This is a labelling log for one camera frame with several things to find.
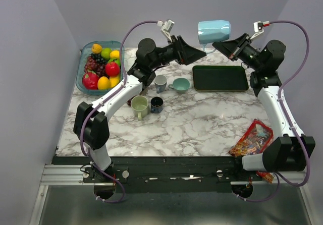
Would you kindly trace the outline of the light blue mug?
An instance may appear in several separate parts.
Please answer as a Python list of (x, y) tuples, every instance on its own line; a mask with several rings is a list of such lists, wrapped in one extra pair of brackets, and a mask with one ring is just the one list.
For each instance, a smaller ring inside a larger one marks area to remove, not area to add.
[(203, 51), (209, 43), (222, 42), (230, 38), (231, 24), (226, 20), (201, 21), (198, 23), (198, 40)]

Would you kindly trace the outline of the teal green cup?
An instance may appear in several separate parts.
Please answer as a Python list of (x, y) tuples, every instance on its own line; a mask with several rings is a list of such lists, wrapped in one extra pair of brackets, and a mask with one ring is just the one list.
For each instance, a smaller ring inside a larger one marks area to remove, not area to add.
[(168, 87), (177, 93), (185, 93), (190, 88), (190, 82), (186, 78), (177, 78)]

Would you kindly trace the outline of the grey-blue mug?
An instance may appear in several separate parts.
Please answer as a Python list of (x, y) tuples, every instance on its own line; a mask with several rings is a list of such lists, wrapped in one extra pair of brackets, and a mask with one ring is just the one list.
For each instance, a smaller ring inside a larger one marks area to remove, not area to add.
[(157, 94), (165, 91), (167, 85), (167, 78), (165, 75), (157, 75), (154, 79)]

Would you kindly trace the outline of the brown mug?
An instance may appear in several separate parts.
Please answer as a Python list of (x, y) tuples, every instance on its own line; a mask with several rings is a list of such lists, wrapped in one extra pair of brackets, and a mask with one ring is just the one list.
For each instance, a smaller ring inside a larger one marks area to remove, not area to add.
[(149, 90), (149, 88), (147, 87), (147, 88), (145, 88), (144, 90), (142, 90), (141, 92), (140, 92), (140, 95), (141, 96), (146, 96), (147, 94), (148, 94), (148, 90)]

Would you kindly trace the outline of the dark blue mug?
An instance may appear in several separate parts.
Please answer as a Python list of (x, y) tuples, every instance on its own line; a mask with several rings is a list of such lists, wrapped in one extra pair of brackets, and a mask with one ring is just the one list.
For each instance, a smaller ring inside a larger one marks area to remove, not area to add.
[(150, 101), (150, 105), (151, 105), (150, 112), (152, 114), (160, 114), (163, 110), (163, 104), (164, 104), (164, 101), (162, 98), (158, 96), (152, 98)]

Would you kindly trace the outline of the light green mug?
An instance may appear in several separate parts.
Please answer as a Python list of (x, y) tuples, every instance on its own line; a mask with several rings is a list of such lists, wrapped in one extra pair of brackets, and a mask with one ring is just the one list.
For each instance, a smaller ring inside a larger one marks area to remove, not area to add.
[(131, 100), (131, 108), (135, 117), (141, 121), (144, 117), (146, 117), (149, 110), (149, 102), (145, 96), (135, 96)]

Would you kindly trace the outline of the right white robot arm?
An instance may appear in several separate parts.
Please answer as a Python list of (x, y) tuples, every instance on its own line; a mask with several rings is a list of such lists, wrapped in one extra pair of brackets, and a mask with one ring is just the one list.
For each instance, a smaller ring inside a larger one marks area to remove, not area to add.
[(285, 58), (286, 46), (271, 40), (259, 51), (251, 43), (245, 33), (235, 40), (212, 44), (228, 59), (241, 60), (253, 69), (250, 86), (266, 111), (274, 135), (273, 143), (264, 151), (242, 156), (241, 163), (233, 166), (233, 177), (240, 181), (251, 171), (300, 172), (309, 167), (315, 147), (314, 138), (306, 136), (298, 126), (284, 97), (277, 69)]

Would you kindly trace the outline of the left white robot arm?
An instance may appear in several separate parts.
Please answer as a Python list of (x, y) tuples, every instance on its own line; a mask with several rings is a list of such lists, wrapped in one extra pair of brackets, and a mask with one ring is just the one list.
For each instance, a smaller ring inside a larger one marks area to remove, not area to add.
[(157, 47), (151, 38), (145, 38), (139, 42), (136, 60), (123, 80), (92, 104), (78, 105), (73, 131), (87, 145), (99, 181), (107, 182), (112, 176), (106, 143), (110, 136), (108, 122), (114, 113), (153, 82), (156, 68), (172, 61), (189, 65), (205, 56), (205, 52), (189, 46), (181, 36), (171, 36), (165, 47)]

